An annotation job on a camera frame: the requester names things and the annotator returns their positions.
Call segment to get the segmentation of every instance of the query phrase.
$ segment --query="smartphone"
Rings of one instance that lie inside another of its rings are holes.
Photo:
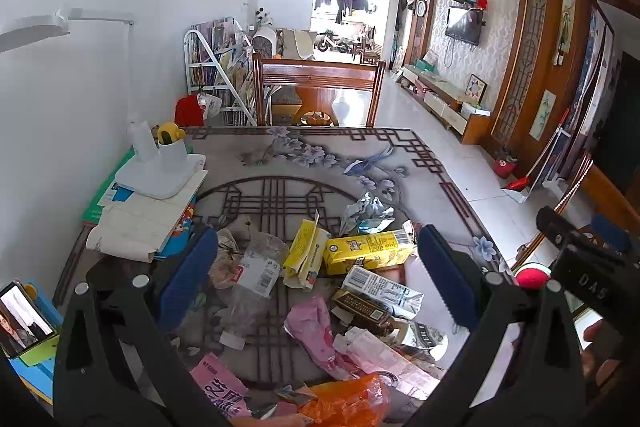
[[[10,359],[55,334],[20,283],[14,281],[0,291],[0,346]]]

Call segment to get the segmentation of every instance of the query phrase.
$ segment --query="pen holder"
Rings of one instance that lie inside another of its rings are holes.
[[[187,147],[184,140],[169,145],[158,145],[160,149],[160,165],[165,172],[179,172],[187,161]]]

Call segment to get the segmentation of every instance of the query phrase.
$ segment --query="red bucket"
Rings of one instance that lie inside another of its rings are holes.
[[[495,175],[500,178],[508,178],[509,174],[516,168],[517,162],[508,162],[506,160],[496,160],[494,162]]]

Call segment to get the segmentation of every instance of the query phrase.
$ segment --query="floor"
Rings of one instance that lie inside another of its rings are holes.
[[[340,123],[363,124],[368,98],[368,93],[344,90],[334,103]],[[410,128],[420,136],[443,163],[510,266],[518,247],[538,233],[536,214],[540,208],[558,203],[558,197],[545,188],[533,192],[525,203],[516,203],[505,195],[501,188],[508,181],[494,174],[491,157],[479,146],[461,145],[454,131],[446,130],[436,117],[394,83],[389,74],[385,75],[376,126]],[[578,193],[564,216],[574,226],[582,227],[590,222],[591,214],[588,198]],[[548,266],[556,254],[556,248],[545,240],[530,260]]]
[[[316,48],[314,50],[314,57],[316,58],[316,60],[321,60],[323,62],[346,62],[348,64],[358,63],[358,57],[351,58],[350,53],[340,53],[333,50],[322,52]]]

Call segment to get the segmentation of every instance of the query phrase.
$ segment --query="printed bird on tablecloth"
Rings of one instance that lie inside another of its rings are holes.
[[[364,172],[367,171],[370,167],[372,167],[376,162],[382,160],[382,158],[386,158],[394,151],[394,148],[391,144],[386,146],[386,149],[383,152],[380,152],[376,155],[370,156],[369,158],[363,158],[362,160],[356,160],[352,164],[350,164],[342,174],[347,176],[360,176]]]

